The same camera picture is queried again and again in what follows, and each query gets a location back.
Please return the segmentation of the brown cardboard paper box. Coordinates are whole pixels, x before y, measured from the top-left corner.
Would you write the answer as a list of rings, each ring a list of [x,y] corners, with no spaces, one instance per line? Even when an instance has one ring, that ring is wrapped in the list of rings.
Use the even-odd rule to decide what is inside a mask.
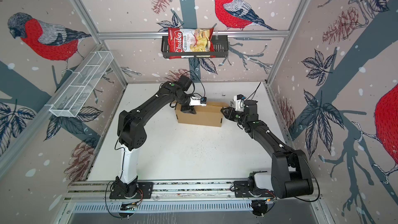
[[[179,123],[221,127],[224,118],[221,109],[224,107],[229,107],[229,105],[224,102],[208,102],[206,106],[195,106],[196,114],[192,114],[183,113],[181,105],[177,104],[175,113]]]

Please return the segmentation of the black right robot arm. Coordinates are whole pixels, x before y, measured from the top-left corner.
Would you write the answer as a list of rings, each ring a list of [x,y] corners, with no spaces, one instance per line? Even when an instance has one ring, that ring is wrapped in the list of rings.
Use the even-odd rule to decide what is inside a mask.
[[[257,101],[246,100],[242,111],[224,107],[221,113],[225,119],[241,125],[270,155],[271,185],[277,197],[300,197],[314,192],[312,173],[305,153],[284,144],[271,132],[268,125],[259,119]]]

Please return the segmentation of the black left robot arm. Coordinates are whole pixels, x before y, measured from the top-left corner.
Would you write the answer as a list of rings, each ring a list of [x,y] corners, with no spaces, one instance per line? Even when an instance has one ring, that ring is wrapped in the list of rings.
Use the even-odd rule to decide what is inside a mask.
[[[158,91],[139,107],[119,114],[117,136],[123,150],[121,174],[116,179],[125,194],[135,194],[138,180],[137,162],[138,153],[147,139],[146,123],[165,105],[176,101],[182,106],[189,106],[191,94],[187,91],[193,82],[182,75],[175,82],[163,83]]]

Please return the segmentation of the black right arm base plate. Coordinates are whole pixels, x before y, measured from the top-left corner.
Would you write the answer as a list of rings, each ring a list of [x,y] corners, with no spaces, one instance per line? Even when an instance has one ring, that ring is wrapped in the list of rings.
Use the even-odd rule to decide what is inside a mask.
[[[234,181],[230,187],[236,198],[275,198],[272,190],[260,189],[252,181]]]

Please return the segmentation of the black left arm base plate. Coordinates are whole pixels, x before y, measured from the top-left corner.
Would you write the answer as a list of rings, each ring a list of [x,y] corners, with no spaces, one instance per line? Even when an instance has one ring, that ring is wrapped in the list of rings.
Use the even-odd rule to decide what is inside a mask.
[[[124,199],[150,199],[152,195],[153,182],[136,182],[130,184],[118,180],[112,183],[109,190],[109,198],[112,200]]]

